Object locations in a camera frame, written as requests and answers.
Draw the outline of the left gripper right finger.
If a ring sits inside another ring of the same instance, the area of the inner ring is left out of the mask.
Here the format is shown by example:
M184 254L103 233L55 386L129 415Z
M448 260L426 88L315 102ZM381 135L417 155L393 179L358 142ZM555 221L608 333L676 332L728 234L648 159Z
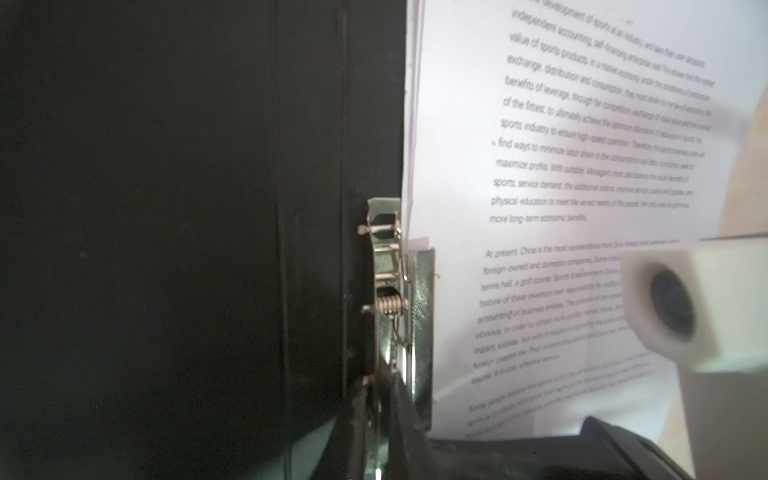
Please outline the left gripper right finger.
M443 479L432 446L399 372L392 377L387 479Z

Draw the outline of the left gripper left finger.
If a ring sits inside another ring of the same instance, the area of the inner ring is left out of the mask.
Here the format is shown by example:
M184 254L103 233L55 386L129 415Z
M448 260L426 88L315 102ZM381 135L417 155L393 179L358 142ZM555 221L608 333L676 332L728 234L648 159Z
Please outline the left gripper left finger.
M312 480L360 480L366 463L369 378L361 377L335 420Z

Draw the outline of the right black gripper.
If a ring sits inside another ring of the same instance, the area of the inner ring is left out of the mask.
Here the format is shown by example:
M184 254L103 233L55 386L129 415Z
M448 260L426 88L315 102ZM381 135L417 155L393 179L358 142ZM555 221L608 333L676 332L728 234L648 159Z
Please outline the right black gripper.
M433 440L449 479L689 479L652 441L595 417L573 436Z

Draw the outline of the red and black folder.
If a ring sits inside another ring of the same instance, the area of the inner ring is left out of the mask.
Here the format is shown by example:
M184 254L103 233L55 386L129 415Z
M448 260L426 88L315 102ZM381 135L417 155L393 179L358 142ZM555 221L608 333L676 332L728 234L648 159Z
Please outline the red and black folder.
M372 367L404 1L1 5L1 475L307 479Z

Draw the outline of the text sheet corner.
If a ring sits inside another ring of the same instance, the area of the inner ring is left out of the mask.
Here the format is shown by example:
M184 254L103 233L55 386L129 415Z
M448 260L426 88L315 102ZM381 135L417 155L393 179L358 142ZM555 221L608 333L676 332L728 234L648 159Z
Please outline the text sheet corner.
M715 233L767 83L763 1L419 1L409 234L436 252L431 434L594 416L656 438L677 383L618 256Z

